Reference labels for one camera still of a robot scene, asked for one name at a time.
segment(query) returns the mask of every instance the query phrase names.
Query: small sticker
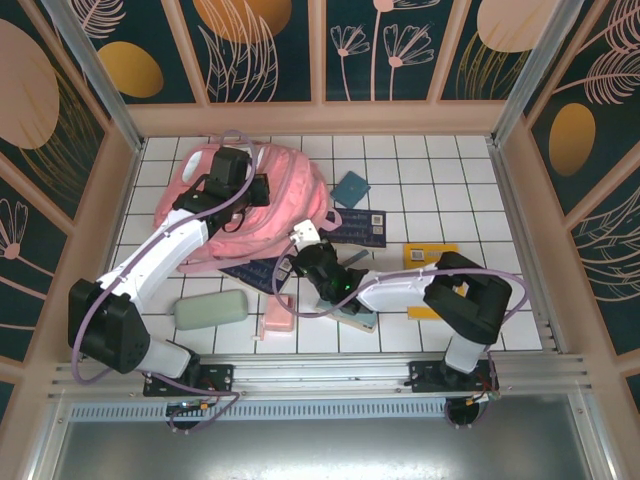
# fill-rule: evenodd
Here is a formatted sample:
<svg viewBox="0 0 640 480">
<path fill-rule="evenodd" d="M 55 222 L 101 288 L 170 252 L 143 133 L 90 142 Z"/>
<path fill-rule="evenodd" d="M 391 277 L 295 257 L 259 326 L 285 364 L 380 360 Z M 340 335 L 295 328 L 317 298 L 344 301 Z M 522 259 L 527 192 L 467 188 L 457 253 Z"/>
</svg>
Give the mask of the small sticker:
<svg viewBox="0 0 640 480">
<path fill-rule="evenodd" d="M 420 262 L 424 260 L 424 252 L 422 250 L 411 250 L 411 260 Z"/>
<path fill-rule="evenodd" d="M 291 269 L 293 268 L 293 265 L 291 265 L 291 262 L 289 261 L 288 258 L 285 258 L 280 264 L 280 268 L 285 272 L 290 272 Z"/>
</svg>

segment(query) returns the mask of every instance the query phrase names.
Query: vent grille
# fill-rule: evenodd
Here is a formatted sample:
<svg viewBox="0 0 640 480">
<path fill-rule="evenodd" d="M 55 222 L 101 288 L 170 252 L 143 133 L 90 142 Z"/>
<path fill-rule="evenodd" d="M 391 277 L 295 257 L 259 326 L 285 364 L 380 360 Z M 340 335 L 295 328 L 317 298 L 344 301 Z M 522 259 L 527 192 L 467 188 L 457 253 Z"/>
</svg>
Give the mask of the vent grille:
<svg viewBox="0 0 640 480">
<path fill-rule="evenodd" d="M 220 420 L 326 420 L 359 418 L 442 417 L 444 399 L 243 401 Z M 207 419 L 222 406 L 179 415 L 176 421 Z M 71 422 L 164 421 L 167 403 L 75 404 Z"/>
</svg>

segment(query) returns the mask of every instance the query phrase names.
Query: gray soap bar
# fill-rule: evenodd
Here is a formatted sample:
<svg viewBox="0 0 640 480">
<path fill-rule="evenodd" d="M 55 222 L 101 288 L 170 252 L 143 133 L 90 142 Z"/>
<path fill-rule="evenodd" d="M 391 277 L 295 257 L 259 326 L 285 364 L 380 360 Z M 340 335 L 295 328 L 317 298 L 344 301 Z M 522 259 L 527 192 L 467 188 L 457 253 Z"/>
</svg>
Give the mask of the gray soap bar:
<svg viewBox="0 0 640 480">
<path fill-rule="evenodd" d="M 178 300 L 174 314 L 178 330 L 216 327 L 246 319 L 249 301 L 242 290 L 209 293 Z"/>
</svg>

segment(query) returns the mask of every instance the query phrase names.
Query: pink backpack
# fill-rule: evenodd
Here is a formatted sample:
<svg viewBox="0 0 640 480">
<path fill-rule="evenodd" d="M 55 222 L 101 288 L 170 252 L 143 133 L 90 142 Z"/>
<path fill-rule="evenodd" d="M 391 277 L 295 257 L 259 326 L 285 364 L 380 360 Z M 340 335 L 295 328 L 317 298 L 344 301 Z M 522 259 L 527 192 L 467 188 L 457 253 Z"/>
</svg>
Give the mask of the pink backpack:
<svg viewBox="0 0 640 480">
<path fill-rule="evenodd" d="M 251 260 L 277 257 L 289 244 L 289 233 L 293 226 L 306 219 L 311 219 L 316 228 L 327 231 L 340 225 L 337 213 L 334 213 L 335 222 L 326 219 L 329 210 L 335 212 L 329 206 L 327 185 L 316 165 L 304 153 L 268 143 L 256 142 L 256 147 L 262 150 L 257 172 L 267 174 L 271 205 L 248 209 L 244 223 L 237 231 L 234 232 L 239 219 L 227 226 L 226 229 L 233 233 L 218 231 L 206 245 L 194 251 L 178 267 L 180 272 L 217 270 Z M 185 157 L 156 208 L 156 228 L 167 217 L 178 195 L 187 191 L 201 175 L 209 172 L 218 148 L 219 144 L 201 145 Z M 200 163 L 190 175 L 187 172 L 185 182 L 185 167 L 189 159 L 199 152 L 202 152 Z"/>
</svg>

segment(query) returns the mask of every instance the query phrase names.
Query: yellow sticky note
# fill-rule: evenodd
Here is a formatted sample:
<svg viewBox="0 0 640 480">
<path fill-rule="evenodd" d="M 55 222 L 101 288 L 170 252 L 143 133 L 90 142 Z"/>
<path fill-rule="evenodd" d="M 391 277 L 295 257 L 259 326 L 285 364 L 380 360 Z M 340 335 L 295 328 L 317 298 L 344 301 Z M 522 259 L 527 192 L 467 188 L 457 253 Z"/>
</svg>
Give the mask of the yellow sticky note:
<svg viewBox="0 0 640 480">
<path fill-rule="evenodd" d="M 404 268 L 420 268 L 431 265 L 440 260 L 444 252 L 457 252 L 458 245 L 452 243 L 429 244 L 407 243 L 404 246 Z M 464 287 L 459 287 L 457 292 L 464 295 Z M 407 313 L 413 320 L 438 320 L 440 316 L 427 306 L 409 307 Z"/>
</svg>

